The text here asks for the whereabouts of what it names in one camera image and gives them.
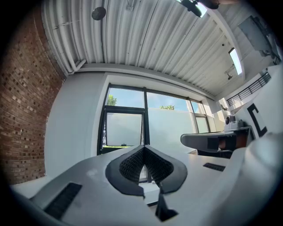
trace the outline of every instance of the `black slot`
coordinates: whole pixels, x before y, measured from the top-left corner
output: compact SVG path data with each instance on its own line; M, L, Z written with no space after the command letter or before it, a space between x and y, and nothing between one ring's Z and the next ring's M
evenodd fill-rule
M206 163L203 166L206 167L206 168L221 171L221 172L223 172L223 170L225 169L225 166L220 166L220 165L216 165L216 164L212 164L212 163Z
M45 212L59 220L66 212L66 210L80 191L81 187L82 185L69 183L47 206Z

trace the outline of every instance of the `white ceiling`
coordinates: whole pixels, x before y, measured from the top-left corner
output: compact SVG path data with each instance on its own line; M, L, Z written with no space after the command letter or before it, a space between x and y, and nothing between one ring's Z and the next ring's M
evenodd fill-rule
M231 37L215 15L206 13L198 18L174 0L137 0L134 10L128 11L128 1L131 4L132 0L63 0L59 3L51 0L44 3L42 18L46 35L66 74L70 65L64 63L64 58L68 59L68 64L70 59L63 38L66 38L65 44L74 62L85 59L87 64L147 68L189 82L213 96L223 92L228 83L242 79L237 76L228 54L232 47L236 48L235 43L231 43ZM107 14L101 21L95 21L91 12L102 4ZM252 73L251 62L256 65L263 58L258 57L237 27L250 15L250 10L238 4L220 7L219 12L230 26L232 38L238 42L244 70ZM58 29L58 17L63 21L64 37ZM231 80L226 72L233 75Z

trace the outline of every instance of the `window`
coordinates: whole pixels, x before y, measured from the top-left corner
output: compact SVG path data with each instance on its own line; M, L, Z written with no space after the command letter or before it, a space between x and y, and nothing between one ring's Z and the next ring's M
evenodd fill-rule
M100 116L97 154L150 144L156 149L189 153L180 137L209 132L203 104L188 97L109 84ZM146 167L140 182L151 181Z

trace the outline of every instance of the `railing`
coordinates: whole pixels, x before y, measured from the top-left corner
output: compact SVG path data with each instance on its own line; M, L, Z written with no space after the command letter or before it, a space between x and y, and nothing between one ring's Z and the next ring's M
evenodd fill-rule
M245 99L249 95L252 95L254 92L256 92L261 87L263 87L270 79L271 79L271 77L270 77L269 73L266 72L263 76L261 76L257 81L255 81L249 87L245 88L243 91L241 91L237 95L228 99L227 102L229 103L229 106L232 106L235 103L242 101L243 99Z

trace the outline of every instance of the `corrugated metal ceiling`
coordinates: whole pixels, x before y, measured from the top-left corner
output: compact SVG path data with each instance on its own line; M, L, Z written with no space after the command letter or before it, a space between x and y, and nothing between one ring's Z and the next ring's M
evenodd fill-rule
M128 1L132 2L62 0L57 4L56 0L50 0L44 3L46 35L56 47L54 54L60 56L58 62L63 71L67 71L63 64L65 52L60 51L55 40L58 26L65 29L74 62L86 59L87 63L147 68L187 81L213 96L221 93L228 83L240 79L228 54L233 46L208 13L198 18L174 0L137 0L133 11L128 11ZM91 12L102 5L106 16L101 21L93 20ZM63 24L58 25L58 16ZM232 27L238 25L231 18L227 20ZM241 49L251 49L245 45ZM226 72L233 75L231 80Z

